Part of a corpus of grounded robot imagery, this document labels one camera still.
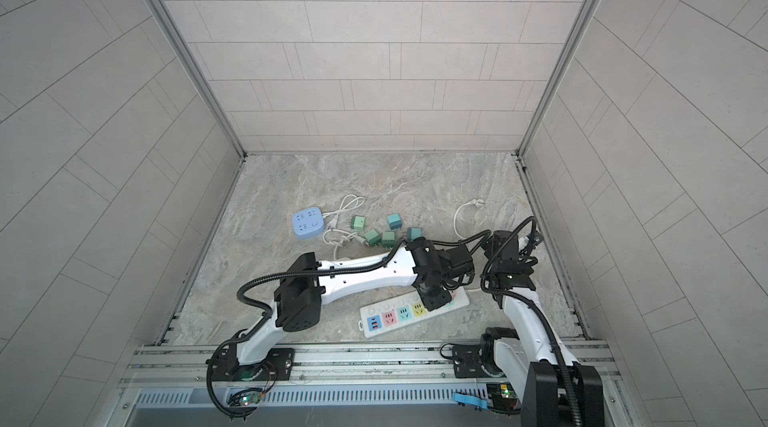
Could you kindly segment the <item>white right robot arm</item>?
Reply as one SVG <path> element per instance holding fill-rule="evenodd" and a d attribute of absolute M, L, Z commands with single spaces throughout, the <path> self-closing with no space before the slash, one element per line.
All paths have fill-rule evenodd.
<path fill-rule="evenodd" d="M 493 297 L 515 334 L 491 341 L 490 361 L 517 396 L 523 426 L 558 426 L 568 413 L 574 426 L 605 424 L 600 374 L 582 364 L 555 333 L 531 280 L 540 244 L 537 220 L 497 230 L 482 245 L 487 262 L 481 290 Z"/>

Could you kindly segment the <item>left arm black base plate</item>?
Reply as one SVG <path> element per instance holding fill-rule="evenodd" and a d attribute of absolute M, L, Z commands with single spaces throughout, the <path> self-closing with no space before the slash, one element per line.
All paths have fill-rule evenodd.
<path fill-rule="evenodd" d="M 242 363 L 234 346 L 227 346 L 206 362 L 206 377 L 212 382 L 267 382 L 287 381 L 295 357 L 292 348 L 273 348 L 266 358 L 255 364 Z"/>

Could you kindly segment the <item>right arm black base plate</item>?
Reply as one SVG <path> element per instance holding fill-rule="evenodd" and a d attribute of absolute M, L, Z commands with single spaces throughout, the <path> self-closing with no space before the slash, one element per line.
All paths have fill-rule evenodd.
<path fill-rule="evenodd" d="M 499 377 L 501 371 L 490 362 L 482 344 L 451 344 L 450 361 L 459 379 Z"/>

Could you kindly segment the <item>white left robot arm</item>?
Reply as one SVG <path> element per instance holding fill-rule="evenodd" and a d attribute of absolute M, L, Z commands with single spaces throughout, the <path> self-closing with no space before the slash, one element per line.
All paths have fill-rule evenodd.
<path fill-rule="evenodd" d="M 261 317 L 217 346 L 207 366 L 229 375 L 239 366 L 259 365 L 286 334 L 317 325 L 323 306 L 369 290 L 412 287 L 427 310 L 440 308 L 474 279 L 475 251 L 465 241 L 418 237 L 400 238 L 388 252 L 359 259 L 320 261 L 313 252 L 302 254 L 287 271 L 238 288 L 237 300 L 260 309 Z"/>

